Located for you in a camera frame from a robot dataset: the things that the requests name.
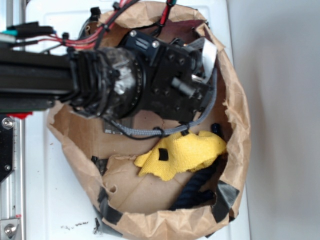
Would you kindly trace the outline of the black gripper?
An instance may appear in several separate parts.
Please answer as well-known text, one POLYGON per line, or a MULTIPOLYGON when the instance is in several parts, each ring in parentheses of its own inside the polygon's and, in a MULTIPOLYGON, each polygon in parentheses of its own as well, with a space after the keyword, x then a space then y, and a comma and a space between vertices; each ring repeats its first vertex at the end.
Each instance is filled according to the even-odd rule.
POLYGON ((151 111, 165 120, 190 122, 214 95, 209 82, 215 67, 215 45, 205 37, 189 44, 175 38, 167 43, 132 30, 119 47, 133 55, 136 96, 126 116, 151 111))

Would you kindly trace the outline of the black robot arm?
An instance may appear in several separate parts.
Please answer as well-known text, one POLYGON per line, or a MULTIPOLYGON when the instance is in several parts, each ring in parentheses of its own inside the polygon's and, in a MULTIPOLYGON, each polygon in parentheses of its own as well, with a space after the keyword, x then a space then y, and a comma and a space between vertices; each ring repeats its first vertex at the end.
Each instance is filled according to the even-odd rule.
POLYGON ((86 118, 119 120, 141 110, 192 121, 215 88, 193 43, 164 42, 132 30, 116 47, 49 55, 0 51, 0 111, 46 110, 61 102, 86 118))

